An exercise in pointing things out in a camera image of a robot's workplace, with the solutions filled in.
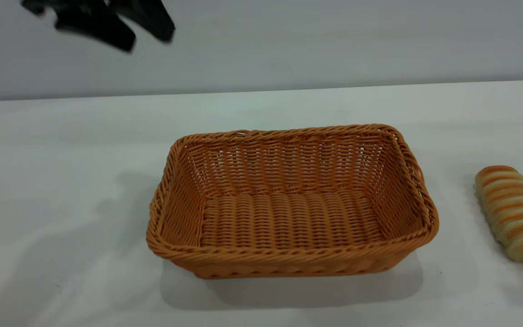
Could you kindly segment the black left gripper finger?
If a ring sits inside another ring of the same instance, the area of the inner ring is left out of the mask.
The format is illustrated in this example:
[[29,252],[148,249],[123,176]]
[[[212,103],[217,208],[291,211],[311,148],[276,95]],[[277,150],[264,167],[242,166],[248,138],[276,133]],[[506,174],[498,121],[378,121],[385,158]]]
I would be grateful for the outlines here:
[[56,6],[58,31],[101,41],[123,52],[131,52],[136,35],[103,0],[71,0]]
[[161,0],[111,0],[109,8],[134,21],[161,42],[172,42],[176,26]]

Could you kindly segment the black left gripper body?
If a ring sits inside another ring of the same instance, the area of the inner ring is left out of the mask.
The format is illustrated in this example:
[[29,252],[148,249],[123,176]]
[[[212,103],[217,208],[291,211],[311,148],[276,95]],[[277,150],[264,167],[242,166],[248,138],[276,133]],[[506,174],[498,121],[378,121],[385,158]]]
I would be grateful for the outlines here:
[[48,9],[56,16],[85,13],[84,4],[84,0],[21,0],[21,6],[36,16],[43,15]]

